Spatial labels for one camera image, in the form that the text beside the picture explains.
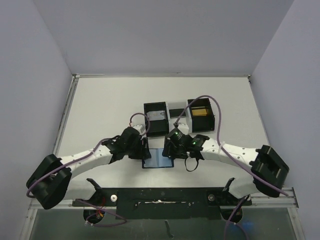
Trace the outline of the black white card tray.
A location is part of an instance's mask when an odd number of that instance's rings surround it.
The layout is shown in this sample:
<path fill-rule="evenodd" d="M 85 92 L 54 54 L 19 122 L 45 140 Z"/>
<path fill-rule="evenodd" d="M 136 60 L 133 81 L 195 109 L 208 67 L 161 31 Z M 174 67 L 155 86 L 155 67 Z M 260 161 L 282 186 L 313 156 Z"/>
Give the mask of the black white card tray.
<path fill-rule="evenodd" d="M 194 117 L 191 108 L 207 108 L 207 116 Z M 149 129 L 146 134 L 148 137 L 163 137 L 174 128 L 174 123 L 185 123 L 189 127 L 189 134 L 202 132 L 212 132 L 215 130 L 215 115 L 212 110 L 210 99 L 200 98 L 197 101 L 188 99 L 186 101 L 171 102 L 149 102 L 143 104 L 144 114 L 150 111 L 164 110 L 166 119 L 158 121 L 145 121 L 146 127 Z"/>

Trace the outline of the blue leather card holder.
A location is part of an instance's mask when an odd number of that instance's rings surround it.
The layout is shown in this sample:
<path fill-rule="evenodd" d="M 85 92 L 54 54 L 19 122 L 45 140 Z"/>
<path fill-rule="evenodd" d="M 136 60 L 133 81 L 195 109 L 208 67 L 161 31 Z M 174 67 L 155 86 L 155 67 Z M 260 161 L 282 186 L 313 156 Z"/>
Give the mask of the blue leather card holder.
<path fill-rule="evenodd" d="M 150 157 L 142 161 L 143 169 L 165 169 L 173 168 L 174 161 L 163 156 L 163 148 L 150 148 Z"/>

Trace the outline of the aluminium frame rail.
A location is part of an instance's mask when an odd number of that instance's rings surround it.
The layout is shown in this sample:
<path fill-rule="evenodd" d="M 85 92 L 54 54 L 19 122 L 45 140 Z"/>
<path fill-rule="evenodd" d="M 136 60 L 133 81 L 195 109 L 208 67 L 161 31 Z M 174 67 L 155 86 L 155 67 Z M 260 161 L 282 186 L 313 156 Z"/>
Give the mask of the aluminium frame rail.
<path fill-rule="evenodd" d="M 284 188 L 287 195 L 280 194 L 274 198 L 263 193 L 254 193 L 251 195 L 252 208 L 299 208 L 296 193 L 293 187 Z"/>

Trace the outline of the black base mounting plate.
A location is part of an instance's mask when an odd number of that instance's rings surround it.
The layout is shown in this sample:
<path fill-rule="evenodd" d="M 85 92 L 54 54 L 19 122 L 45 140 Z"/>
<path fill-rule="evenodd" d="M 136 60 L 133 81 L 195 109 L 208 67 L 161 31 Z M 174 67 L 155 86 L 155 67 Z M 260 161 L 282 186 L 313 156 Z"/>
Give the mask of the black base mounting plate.
<path fill-rule="evenodd" d="M 128 220 L 219 220 L 221 208 L 232 210 L 239 199 L 223 187 L 102 188 L 88 202 Z"/>

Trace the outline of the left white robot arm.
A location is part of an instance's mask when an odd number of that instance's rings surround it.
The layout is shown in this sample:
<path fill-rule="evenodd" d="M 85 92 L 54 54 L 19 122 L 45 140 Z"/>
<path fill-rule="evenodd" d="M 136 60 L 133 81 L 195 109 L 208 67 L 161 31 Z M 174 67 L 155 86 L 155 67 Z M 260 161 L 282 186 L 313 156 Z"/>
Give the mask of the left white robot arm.
<path fill-rule="evenodd" d="M 128 126 L 122 134 L 103 138 L 89 150 L 64 157 L 47 155 L 26 182 L 27 197 L 37 199 L 45 210 L 55 207 L 62 200 L 89 200 L 98 186 L 87 180 L 88 191 L 83 189 L 82 184 L 70 188 L 72 179 L 124 157 L 134 160 L 151 158 L 146 132 L 143 124 Z"/>

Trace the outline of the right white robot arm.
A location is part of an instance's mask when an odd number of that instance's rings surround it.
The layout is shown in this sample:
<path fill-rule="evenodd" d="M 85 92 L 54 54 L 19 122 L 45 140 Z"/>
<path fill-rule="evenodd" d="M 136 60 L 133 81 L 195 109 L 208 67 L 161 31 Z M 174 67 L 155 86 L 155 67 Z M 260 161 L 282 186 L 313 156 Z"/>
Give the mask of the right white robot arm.
<path fill-rule="evenodd" d="M 228 192 L 237 199 L 258 192 L 272 198 L 286 195 L 282 188 L 290 168 L 269 145 L 261 148 L 239 147 L 218 142 L 207 135 L 192 137 L 174 128 L 165 136 L 162 154 L 173 160 L 191 158 L 239 167 L 247 175 L 234 176 L 226 185 Z"/>

